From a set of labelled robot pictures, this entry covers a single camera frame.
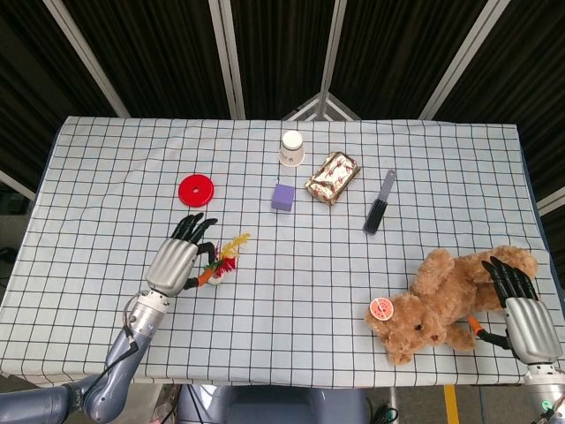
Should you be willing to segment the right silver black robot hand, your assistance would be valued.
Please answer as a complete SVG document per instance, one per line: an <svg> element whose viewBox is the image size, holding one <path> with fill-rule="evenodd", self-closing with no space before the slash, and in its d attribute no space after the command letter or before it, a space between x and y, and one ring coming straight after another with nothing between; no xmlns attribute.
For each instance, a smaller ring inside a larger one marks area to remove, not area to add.
<svg viewBox="0 0 565 424"><path fill-rule="evenodd" d="M503 336L488 332L470 315L467 321L472 332L491 345L513 352L527 366L554 364L563 350L552 316L539 300L531 279L521 269L493 256L482 265L493 280L507 328Z"/></svg>

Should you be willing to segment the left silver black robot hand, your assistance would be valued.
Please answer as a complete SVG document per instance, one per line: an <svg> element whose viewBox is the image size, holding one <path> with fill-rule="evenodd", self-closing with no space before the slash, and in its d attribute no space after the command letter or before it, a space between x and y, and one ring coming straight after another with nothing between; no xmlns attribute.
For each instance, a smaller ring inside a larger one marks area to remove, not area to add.
<svg viewBox="0 0 565 424"><path fill-rule="evenodd" d="M212 242L200 243L200 240L218 219L202 220L203 216L198 213L184 217L162 243L146 275L151 290L172 298L182 290L203 285L214 274L216 247ZM207 255L206 270L200 276L191 277L192 268L202 254Z"/></svg>

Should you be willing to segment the colourful feather shuttlecock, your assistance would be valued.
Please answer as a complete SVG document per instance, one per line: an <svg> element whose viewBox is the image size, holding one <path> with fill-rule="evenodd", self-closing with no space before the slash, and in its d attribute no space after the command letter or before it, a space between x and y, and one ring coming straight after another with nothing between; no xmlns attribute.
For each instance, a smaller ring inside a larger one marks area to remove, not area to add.
<svg viewBox="0 0 565 424"><path fill-rule="evenodd" d="M198 277L199 286L204 284L218 285L222 282L225 274L235 271L239 250L250 238L250 233L241 233L223 247L217 247L212 264L206 266L203 274Z"/></svg>

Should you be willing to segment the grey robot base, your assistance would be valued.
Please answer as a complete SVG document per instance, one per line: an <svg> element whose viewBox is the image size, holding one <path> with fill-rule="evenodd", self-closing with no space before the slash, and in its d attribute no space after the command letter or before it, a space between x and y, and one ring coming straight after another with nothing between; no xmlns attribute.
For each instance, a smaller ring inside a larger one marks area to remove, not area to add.
<svg viewBox="0 0 565 424"><path fill-rule="evenodd" d="M184 385L177 424L367 424L361 389Z"/></svg>

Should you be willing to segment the red plastic disc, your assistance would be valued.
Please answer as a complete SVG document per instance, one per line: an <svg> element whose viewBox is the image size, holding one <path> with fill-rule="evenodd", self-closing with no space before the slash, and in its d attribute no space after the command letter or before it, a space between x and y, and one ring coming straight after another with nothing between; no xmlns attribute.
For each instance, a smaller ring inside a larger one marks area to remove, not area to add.
<svg viewBox="0 0 565 424"><path fill-rule="evenodd" d="M183 179L178 187L178 198L190 208L206 206L214 197L215 185L203 174L192 174Z"/></svg>

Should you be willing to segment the brown teddy bear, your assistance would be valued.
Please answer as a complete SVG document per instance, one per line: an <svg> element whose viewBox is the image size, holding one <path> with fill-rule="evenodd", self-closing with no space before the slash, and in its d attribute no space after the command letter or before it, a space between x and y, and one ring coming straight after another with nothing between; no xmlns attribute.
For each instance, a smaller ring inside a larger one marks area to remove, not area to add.
<svg viewBox="0 0 565 424"><path fill-rule="evenodd" d="M383 344L391 365L411 362L416 352L428 346L446 344L462 352L474 349L475 336L457 321L501 309L493 279L484 267L492 257L529 278L537 274L537 260L523 248L498 246L459 257L437 248L421 263L408 291L371 301L365 322Z"/></svg>

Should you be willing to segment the blue checkered tablecloth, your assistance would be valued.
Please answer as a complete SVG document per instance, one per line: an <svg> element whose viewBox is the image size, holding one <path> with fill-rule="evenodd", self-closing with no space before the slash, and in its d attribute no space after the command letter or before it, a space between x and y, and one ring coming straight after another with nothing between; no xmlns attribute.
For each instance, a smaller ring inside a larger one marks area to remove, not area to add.
<svg viewBox="0 0 565 424"><path fill-rule="evenodd" d="M279 162L285 132L305 158ZM335 151L360 172L333 206L305 183ZM388 170L396 179L373 235L363 226ZM38 385L96 375L128 299L146 288L159 247L189 210L177 196L211 178L205 240L241 233L237 268L169 306L138 381L323 387L519 382L510 352L426 347L388 363L364 316L404 292L437 247L465 255L529 250L535 288L565 348L563 295L550 264L517 129L418 120L283 122L69 117L56 135L19 257L0 306L0 373ZM291 212L271 208L295 187Z"/></svg>

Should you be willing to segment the purple foam cube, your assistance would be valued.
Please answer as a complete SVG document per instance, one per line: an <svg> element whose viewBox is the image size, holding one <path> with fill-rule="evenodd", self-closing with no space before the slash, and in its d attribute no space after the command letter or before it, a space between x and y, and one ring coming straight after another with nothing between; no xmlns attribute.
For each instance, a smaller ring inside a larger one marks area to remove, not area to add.
<svg viewBox="0 0 565 424"><path fill-rule="evenodd" d="M295 198L295 187L276 184L271 199L271 208L283 212L291 212Z"/></svg>

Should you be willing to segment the white paper cup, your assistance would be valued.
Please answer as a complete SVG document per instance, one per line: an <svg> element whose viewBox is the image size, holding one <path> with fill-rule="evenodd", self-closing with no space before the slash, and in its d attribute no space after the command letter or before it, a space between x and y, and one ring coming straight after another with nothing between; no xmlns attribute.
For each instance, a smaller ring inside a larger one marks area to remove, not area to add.
<svg viewBox="0 0 565 424"><path fill-rule="evenodd" d="M304 142L298 131L290 130L282 135L278 157L279 162L287 167L298 167L303 162Z"/></svg>

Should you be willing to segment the gold foil snack packet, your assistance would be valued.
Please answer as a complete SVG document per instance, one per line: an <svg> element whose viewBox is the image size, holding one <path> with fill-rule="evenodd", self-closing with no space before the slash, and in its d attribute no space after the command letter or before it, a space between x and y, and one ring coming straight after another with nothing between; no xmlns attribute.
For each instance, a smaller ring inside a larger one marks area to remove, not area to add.
<svg viewBox="0 0 565 424"><path fill-rule="evenodd" d="M305 189L314 199L333 206L360 170L358 162L349 155L340 151L332 152L307 179Z"/></svg>

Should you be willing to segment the dark grey hair comb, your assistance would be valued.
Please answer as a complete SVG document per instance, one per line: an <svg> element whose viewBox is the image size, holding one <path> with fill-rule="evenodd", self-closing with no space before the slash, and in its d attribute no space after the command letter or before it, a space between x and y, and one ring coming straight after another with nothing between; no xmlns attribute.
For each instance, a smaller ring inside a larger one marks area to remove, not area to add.
<svg viewBox="0 0 565 424"><path fill-rule="evenodd" d="M373 235L377 232L380 226L382 217L385 214L388 205L388 196L392 190L393 184L396 181L396 171L393 169L388 170L386 177L381 185L379 195L373 202L371 209L365 220L363 231L366 234Z"/></svg>

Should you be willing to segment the white metal frame post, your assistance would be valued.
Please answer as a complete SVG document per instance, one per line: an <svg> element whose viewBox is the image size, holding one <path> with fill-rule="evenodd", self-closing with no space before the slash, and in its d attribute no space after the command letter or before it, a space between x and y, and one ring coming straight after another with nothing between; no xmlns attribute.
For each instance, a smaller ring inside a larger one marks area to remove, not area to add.
<svg viewBox="0 0 565 424"><path fill-rule="evenodd" d="M322 73L320 93L316 105L316 120L322 120L326 113L329 89L332 84L336 56L339 50L339 43L343 29L343 20L347 7L347 0L335 0L334 10L328 35L328 46L325 56L324 68Z"/></svg>
<svg viewBox="0 0 565 424"><path fill-rule="evenodd" d="M420 112L418 116L420 120L433 120L510 2L511 0L486 1L469 33L465 36L438 85Z"/></svg>
<svg viewBox="0 0 565 424"><path fill-rule="evenodd" d="M122 118L130 117L130 112L125 107L87 39L67 10L63 0L42 1L117 116Z"/></svg>
<svg viewBox="0 0 565 424"><path fill-rule="evenodd" d="M238 63L237 40L230 0L208 0L222 78L233 120L245 120L245 102Z"/></svg>

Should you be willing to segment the white metal frame foot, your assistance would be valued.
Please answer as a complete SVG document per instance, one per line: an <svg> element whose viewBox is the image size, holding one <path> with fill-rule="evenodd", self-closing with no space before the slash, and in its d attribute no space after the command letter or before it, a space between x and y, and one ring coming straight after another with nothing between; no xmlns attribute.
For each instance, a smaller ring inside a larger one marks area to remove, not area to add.
<svg viewBox="0 0 565 424"><path fill-rule="evenodd" d="M336 96L328 93L322 97L318 93L306 102L292 109L283 120L289 121L357 121L360 120L349 106Z"/></svg>

